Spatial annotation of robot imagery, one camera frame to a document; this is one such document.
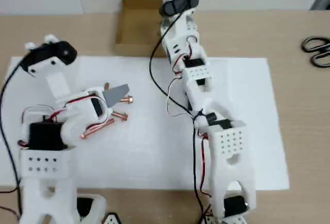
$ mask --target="white foam board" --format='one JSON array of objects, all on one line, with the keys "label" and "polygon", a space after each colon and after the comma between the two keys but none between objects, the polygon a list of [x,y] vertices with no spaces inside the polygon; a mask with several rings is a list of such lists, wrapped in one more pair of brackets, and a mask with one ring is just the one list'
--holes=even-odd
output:
[{"label": "white foam board", "polygon": [[[11,68],[19,58],[14,58]],[[267,60],[264,58],[211,58],[216,88],[228,90],[237,117],[248,125],[258,190],[288,189],[289,179]],[[117,104],[127,122],[117,121],[93,135],[75,150],[80,187],[192,189],[192,124],[187,116],[169,117],[166,98],[152,83],[147,58],[80,56],[68,68],[72,91],[128,83],[133,105]],[[157,82],[166,88],[173,77],[166,59],[154,59]],[[172,96],[186,103],[180,83]],[[20,70],[8,86],[3,102],[4,128],[18,160],[20,116],[26,106],[54,104],[46,82]],[[180,109],[170,106],[173,112]],[[207,173],[210,165],[206,145]],[[197,159],[200,160],[200,140]],[[197,178],[201,167],[197,162]],[[0,143],[0,185],[13,184],[9,159]]]}]

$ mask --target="black scissors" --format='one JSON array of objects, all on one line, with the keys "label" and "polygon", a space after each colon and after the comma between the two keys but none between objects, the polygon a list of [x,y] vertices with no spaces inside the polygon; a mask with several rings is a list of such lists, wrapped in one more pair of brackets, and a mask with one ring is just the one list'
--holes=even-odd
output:
[{"label": "black scissors", "polygon": [[[312,41],[321,41],[323,44],[315,47],[308,47],[307,44]],[[330,63],[321,63],[317,61],[318,59],[324,58],[328,55],[330,56],[330,39],[326,37],[308,37],[302,42],[301,49],[306,53],[319,52],[318,54],[313,55],[310,59],[310,63],[312,63],[315,67],[330,68]]]}]

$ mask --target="wooden table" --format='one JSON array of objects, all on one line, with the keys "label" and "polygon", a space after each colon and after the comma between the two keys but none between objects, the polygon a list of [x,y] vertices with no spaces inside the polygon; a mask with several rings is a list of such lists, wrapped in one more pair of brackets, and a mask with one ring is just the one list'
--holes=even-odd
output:
[{"label": "wooden table", "polygon": [[[291,186],[258,192],[249,223],[328,223],[330,71],[312,67],[300,43],[311,35],[330,37],[330,12],[204,12],[195,20],[208,55],[269,60]],[[111,55],[116,23],[114,14],[0,17],[0,75],[11,55],[25,54],[25,42],[42,42],[49,33],[68,40],[80,54]],[[92,192],[107,197],[108,209],[123,223],[195,223],[199,215],[191,191]],[[0,196],[0,205],[15,207],[15,195]],[[0,218],[15,223],[6,212],[0,211]]]}]

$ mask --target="cardboard box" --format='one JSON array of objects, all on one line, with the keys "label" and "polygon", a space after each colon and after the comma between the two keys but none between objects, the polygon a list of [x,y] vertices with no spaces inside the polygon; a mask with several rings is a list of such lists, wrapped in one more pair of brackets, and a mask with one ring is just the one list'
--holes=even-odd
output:
[{"label": "cardboard box", "polygon": [[[162,0],[122,0],[115,39],[116,55],[150,57],[160,39]],[[165,57],[160,45],[155,57]]]}]

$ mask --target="copper screw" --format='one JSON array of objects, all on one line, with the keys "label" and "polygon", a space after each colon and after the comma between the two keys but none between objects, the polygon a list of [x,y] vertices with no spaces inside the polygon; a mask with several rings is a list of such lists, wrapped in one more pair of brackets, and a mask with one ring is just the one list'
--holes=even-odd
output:
[{"label": "copper screw", "polygon": [[90,129],[86,130],[80,137],[81,139],[86,139],[87,136],[95,133],[96,131],[103,129],[104,127],[114,123],[114,118],[109,119],[107,122],[105,122],[103,125],[99,125],[96,127],[91,127]]},{"label": "copper screw", "polygon": [[127,121],[127,118],[128,118],[128,114],[126,114],[126,113],[122,114],[122,113],[119,113],[116,111],[112,112],[111,115],[113,117],[118,117],[118,118],[122,119],[122,121]]},{"label": "copper screw", "polygon": [[133,103],[133,96],[128,95],[127,97],[124,97],[124,98],[120,99],[120,103],[132,104]]},{"label": "copper screw", "polygon": [[109,89],[109,86],[110,86],[110,84],[107,82],[107,83],[105,83],[104,84],[104,90],[106,91],[106,90],[108,90]]}]

